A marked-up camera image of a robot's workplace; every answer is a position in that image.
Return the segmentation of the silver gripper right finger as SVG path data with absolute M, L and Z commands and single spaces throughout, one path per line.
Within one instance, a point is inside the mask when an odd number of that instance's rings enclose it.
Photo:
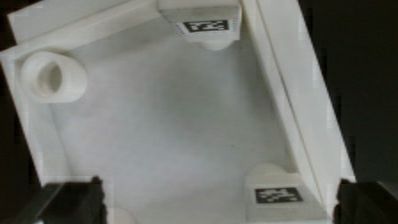
M 383 182 L 342 180 L 335 224 L 398 224 L 398 192 Z

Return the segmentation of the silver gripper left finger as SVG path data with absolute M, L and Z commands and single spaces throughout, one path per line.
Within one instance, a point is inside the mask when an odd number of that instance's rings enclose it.
M 104 180 L 52 182 L 8 224 L 107 224 Z

